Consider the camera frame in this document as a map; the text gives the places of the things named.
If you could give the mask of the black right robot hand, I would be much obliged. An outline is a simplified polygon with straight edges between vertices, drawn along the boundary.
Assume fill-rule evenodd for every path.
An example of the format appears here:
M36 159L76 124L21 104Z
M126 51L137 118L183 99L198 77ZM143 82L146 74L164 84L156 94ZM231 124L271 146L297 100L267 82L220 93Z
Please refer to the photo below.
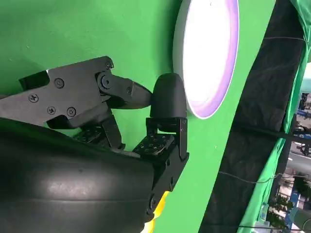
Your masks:
M104 56L20 79L0 99L3 233L139 233L187 161L178 74L149 91Z

